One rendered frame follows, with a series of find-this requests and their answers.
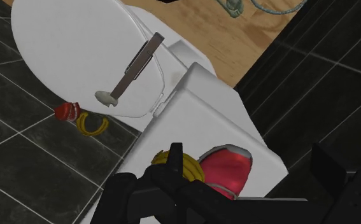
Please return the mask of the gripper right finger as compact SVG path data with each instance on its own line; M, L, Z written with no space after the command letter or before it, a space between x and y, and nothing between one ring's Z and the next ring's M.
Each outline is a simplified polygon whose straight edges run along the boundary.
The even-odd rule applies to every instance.
M310 171L334 198L322 224L361 224L361 167L350 166L340 155L314 144Z

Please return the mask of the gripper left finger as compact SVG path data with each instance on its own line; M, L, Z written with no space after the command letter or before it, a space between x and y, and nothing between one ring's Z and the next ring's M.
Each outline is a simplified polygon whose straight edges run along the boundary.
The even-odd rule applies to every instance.
M218 185L204 182L200 163L183 152L181 143L160 151L141 178L121 172L109 177L90 224L141 224L154 217L159 224L203 224L205 219L184 203L178 190L193 186L196 198L206 202L219 198L215 188L225 192L224 200L236 200L237 194Z

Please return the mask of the black flat bar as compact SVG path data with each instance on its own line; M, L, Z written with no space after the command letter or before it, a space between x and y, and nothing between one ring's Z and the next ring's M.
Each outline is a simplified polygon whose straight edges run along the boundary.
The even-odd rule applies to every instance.
M141 72L145 69L145 67L146 67L147 64L151 61L151 59L152 59L152 57L153 57L152 54L150 54L148 50L145 50L146 46L149 45L149 44L148 44L149 42L150 42L150 41L145 41L145 43L143 44L143 46L140 48L139 52L135 55L135 57L131 60L131 62L129 63L129 65L128 65L127 68L125 69L124 74L126 74L126 73L128 72L128 70L135 64L136 59L137 59L140 55L142 55L142 53L143 53L144 51L147 52L147 56L148 56L148 57L147 57L146 61L142 63L141 67L139 68L139 71L138 71L137 74L134 76L133 81L136 80L136 79L139 77L139 75L141 74Z

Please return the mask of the white toilet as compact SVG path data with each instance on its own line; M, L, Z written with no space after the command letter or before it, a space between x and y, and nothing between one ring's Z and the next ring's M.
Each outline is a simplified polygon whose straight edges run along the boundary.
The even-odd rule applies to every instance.
M156 153L181 142L194 158L225 144L247 149L253 165L243 197L264 197L287 176L239 94L205 54L151 13L121 0L14 0L11 28L25 63L54 94L140 131L121 172L141 177ZM115 107L101 104L94 94L111 92L156 32L164 40L139 77Z

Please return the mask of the brown handled hammer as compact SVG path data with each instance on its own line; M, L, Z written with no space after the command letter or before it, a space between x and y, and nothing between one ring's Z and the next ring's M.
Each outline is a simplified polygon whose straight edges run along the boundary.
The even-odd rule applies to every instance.
M149 45L146 46L145 50L148 50L150 54L155 53L156 49L160 46L160 44L163 42L164 37L156 32L152 38L149 40ZM126 91L126 89L129 87L129 85L133 82L134 76L139 71L139 68L141 67L142 63L146 61L147 59L147 52L144 51L142 55L140 55L136 61L135 64L128 70L126 74L122 77L122 79L118 82L116 87L111 91L97 91L94 96L95 98L103 105L110 107L116 106L118 104L118 100L121 97L121 95Z

